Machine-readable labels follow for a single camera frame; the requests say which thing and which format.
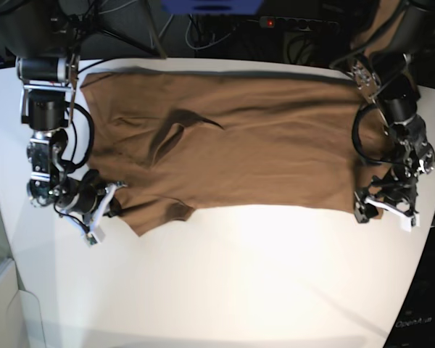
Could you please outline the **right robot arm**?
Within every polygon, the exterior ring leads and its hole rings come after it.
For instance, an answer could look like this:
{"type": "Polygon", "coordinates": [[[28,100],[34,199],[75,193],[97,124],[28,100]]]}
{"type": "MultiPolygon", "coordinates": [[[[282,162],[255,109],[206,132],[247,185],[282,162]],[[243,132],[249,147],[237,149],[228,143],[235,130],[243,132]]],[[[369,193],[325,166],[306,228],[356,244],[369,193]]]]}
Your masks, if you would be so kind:
{"type": "Polygon", "coordinates": [[[95,131],[90,114],[75,103],[80,59],[76,22],[56,1],[0,1],[0,38],[17,58],[20,118],[32,130],[27,147],[30,201],[52,207],[80,229],[88,245],[98,244],[104,239],[100,221],[118,213],[114,195],[125,183],[105,181],[97,170],[89,170],[81,180],[71,178],[88,162],[95,131]],[[63,157],[75,111],[85,117],[89,130],[88,146],[78,163],[63,157]]]}

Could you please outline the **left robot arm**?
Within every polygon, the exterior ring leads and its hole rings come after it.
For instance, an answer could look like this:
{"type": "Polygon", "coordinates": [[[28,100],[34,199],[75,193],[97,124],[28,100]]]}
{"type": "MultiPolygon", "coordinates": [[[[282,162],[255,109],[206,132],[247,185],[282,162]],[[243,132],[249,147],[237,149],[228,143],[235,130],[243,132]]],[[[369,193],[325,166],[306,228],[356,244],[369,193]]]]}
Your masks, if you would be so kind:
{"type": "Polygon", "coordinates": [[[354,215],[368,223],[386,210],[400,218],[401,228],[411,231],[420,223],[416,210],[420,175],[435,167],[435,150],[428,142],[426,124],[418,114],[421,97],[409,66],[427,47],[435,48],[435,1],[380,1],[369,31],[363,31],[352,49],[330,67],[347,65],[366,103],[352,125],[352,145],[364,165],[388,165],[382,178],[355,191],[354,215]],[[360,123],[373,110],[384,120],[385,134],[393,143],[382,157],[364,152],[360,123]]]}

